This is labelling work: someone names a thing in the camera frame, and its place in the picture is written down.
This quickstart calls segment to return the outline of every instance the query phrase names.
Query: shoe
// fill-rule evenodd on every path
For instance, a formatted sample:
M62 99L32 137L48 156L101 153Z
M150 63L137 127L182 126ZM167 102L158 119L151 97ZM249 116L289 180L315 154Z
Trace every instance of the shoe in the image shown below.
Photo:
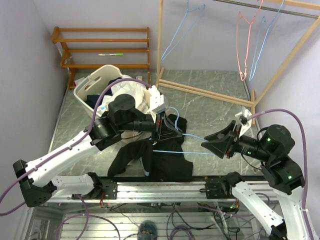
M140 224L137 240L157 240L157 227L154 222L146 220Z

